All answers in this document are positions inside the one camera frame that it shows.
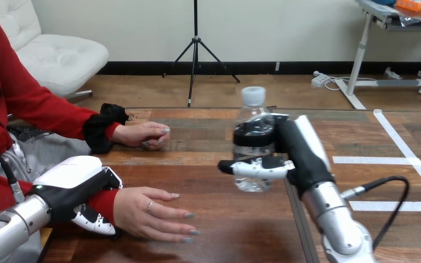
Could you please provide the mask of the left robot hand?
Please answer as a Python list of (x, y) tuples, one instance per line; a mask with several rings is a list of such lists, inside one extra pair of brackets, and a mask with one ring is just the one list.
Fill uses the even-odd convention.
[(121, 189), (121, 178), (94, 156), (70, 157), (38, 177), (30, 196), (38, 196), (49, 207), (51, 223), (72, 221), (88, 231), (116, 240), (120, 229), (88, 205), (101, 190)]

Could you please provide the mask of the person's hand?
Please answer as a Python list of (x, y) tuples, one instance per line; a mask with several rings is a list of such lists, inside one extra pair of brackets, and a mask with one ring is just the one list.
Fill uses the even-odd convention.
[(119, 125), (113, 132), (112, 141), (130, 147), (158, 150), (170, 139), (170, 127), (156, 122), (135, 125)]
[(195, 227), (176, 222), (190, 219), (194, 214), (183, 209), (164, 206), (180, 198), (178, 193), (151, 187), (120, 189), (113, 203), (117, 227), (136, 237), (161, 242), (189, 243), (201, 234)]

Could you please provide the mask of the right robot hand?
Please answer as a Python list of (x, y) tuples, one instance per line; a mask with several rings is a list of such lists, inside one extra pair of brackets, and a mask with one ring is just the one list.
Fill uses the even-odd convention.
[(225, 174), (262, 182), (288, 179), (304, 201), (308, 197), (339, 197), (325, 149), (307, 116), (301, 115), (295, 120), (280, 113), (272, 116), (275, 125), (270, 139), (275, 144), (275, 152), (287, 154), (288, 160), (275, 156), (222, 160), (218, 169)]

